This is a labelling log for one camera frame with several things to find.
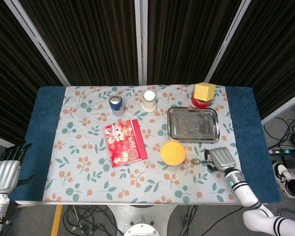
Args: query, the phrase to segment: power strip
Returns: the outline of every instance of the power strip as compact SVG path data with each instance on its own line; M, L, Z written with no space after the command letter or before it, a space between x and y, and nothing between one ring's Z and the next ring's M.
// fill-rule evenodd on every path
M269 150L272 164L281 162L286 168L295 169L295 149Z

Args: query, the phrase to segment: floral tablecloth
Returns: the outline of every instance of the floral tablecloth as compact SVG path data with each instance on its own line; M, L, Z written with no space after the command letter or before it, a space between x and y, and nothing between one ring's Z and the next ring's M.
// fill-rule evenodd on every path
M157 108L143 111L146 90L153 90ZM67 87L59 115L44 197L45 201L121 204L221 204L239 203L220 172L211 173L207 163L194 166L192 158L204 160L204 150L227 147L240 169L232 119L225 87L216 86L213 103L217 111L220 140L214 144L183 143L187 157L179 166L168 166L159 154L168 140L167 110L192 107L194 85L140 87ZM125 105L122 116L114 116L108 103L120 94ZM138 119L148 159L112 168L103 127L127 119Z

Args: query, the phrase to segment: black cable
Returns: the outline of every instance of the black cable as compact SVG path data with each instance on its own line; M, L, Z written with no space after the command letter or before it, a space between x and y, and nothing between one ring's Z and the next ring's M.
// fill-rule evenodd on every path
M9 231L9 229L11 228L12 225L13 225L12 222L10 222L10 223L8 224L8 227L5 229L5 231L3 232L2 236L5 236L5 234Z
M201 234L200 236L203 236L203 235L205 235L210 229L212 229L218 222L220 222L221 220L223 220L223 219L225 219L226 217L228 217L229 215L231 215L231 214L234 214L235 212L237 212L237 211L239 211L239 210L241 210L241 209L243 209L244 207L242 206L242 207L240 207L240 208L238 208L237 210L234 210L234 211L232 211L231 213L229 213L229 214L227 214L227 215L225 215L225 216L223 216L221 219L219 219L218 221L216 221L207 231L205 231L203 234Z
M270 147L268 147L268 149L274 148L274 147L280 147L281 145L284 146L284 142L286 142L288 140L288 138L290 138L290 135L292 136L293 133L290 132L290 130L292 129L292 131L295 133L294 128L295 128L295 118L294 119L288 119L288 122L286 122L286 120L280 118L280 117L276 117L277 119L280 119L282 121L284 121L284 123L287 125L287 129L285 131L285 134L280 138L275 138L272 135L269 134L269 132L267 131L266 127L264 126L264 130L265 132L273 139L279 140L275 145L272 145ZM291 143L293 144L293 147L295 147L295 135L293 135L293 141L291 141Z
M107 211L108 207L103 209L99 206L75 206L75 209L76 209L76 214L79 218L79 220L76 224L74 224L73 222L70 222L69 217L68 217L70 214L75 215L75 211L74 211L73 206L68 206L68 208L64 212L63 219L62 219L65 229L70 234L75 235L75 236L81 236L81 235L88 235L89 236L89 235L94 235L95 231L100 230L100 231L104 232L107 236L113 236L111 233L108 232L105 225L100 224L100 223L98 224L95 222L96 213L103 213L106 216L106 218L109 220L109 222L113 225L113 227L115 229L115 236L117 235L117 231L119 233L121 233L122 235L124 235L123 232L120 229L118 229L118 227L117 227L117 222L116 222L115 216L113 215L113 221L112 221L111 216L109 216L107 214L106 211ZM79 234L71 232L68 229L68 226L66 224L68 224L72 227L76 227L78 229L81 229L83 231L83 233L81 233L81 235L79 235Z
M199 206L193 205L192 208L191 208L190 214L189 214L189 207L190 206L188 206L187 214L185 215L184 222L183 222L183 225L182 225L182 229L181 229L181 231L179 233L180 236L188 236L189 235L189 227L190 227L190 225L191 225L191 223L193 221L193 218L195 217L195 215L197 213L197 210L198 210Z
M279 146L279 148L282 149L282 146L285 146L285 147L294 147L295 148L295 146L293 146L293 145L286 145L286 144L282 144L281 146Z

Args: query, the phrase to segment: metal tray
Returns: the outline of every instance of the metal tray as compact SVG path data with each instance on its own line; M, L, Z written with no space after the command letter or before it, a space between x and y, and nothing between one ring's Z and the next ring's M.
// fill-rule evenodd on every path
M167 125L168 137L180 142L215 143L220 138L217 113L211 108L171 107Z

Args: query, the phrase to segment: red base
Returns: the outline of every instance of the red base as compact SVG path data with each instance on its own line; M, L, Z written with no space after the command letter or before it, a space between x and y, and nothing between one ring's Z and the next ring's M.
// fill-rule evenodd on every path
M195 107L198 107L198 108L206 108L211 103L211 101L212 101L212 100L210 100L210 101L204 102L204 101L195 99L193 97L193 94L194 94L194 92L191 93L191 102L192 102L192 104Z

